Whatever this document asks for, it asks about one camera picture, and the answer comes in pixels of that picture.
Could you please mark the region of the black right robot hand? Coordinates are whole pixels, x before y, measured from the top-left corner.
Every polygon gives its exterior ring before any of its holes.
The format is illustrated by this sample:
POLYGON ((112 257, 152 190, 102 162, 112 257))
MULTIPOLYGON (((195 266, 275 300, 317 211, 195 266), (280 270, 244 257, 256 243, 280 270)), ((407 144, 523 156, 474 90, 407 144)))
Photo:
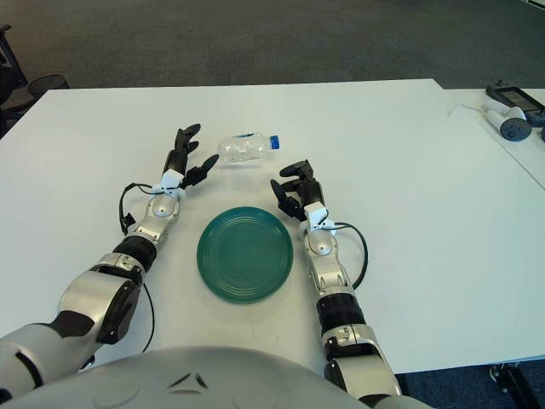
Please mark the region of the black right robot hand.
POLYGON ((286 166, 279 171, 281 177, 290 180, 280 184, 271 180, 271 188, 278 201, 278 208, 287 216, 300 222, 307 219, 304 207, 316 202, 325 204, 320 183, 314 178, 313 168, 307 160, 286 166))

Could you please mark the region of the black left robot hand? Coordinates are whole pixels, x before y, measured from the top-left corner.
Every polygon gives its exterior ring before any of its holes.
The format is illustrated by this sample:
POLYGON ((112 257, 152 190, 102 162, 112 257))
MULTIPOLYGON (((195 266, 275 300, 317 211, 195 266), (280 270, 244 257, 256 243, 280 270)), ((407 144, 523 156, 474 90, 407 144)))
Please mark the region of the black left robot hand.
POLYGON ((207 178, 209 171, 215 166, 219 159, 218 154, 207 158, 201 166, 195 166, 190 170, 186 169, 188 155, 198 147, 198 141, 192 138, 201 130, 201 124, 193 124, 185 129, 178 129, 174 148, 169 152, 165 161, 163 172, 174 170, 183 175, 179 187, 185 189, 189 186, 196 186, 207 178))

